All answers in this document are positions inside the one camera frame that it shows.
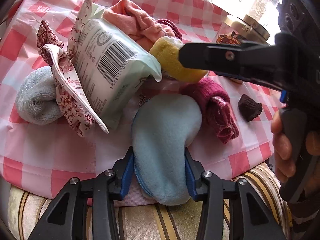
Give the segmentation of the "right hand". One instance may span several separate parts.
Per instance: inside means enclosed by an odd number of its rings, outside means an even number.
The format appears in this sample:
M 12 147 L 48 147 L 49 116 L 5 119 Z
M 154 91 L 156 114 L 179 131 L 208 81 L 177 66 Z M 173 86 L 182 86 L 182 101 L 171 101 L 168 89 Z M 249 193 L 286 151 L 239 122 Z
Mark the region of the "right hand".
M 273 133 L 273 146 L 276 160 L 276 177 L 285 183 L 293 177 L 296 165 L 293 161 L 292 145 L 288 137 L 283 133 L 283 124 L 277 111 L 271 123 Z M 306 149 L 309 154 L 319 156 L 319 132 L 310 132 L 306 137 Z

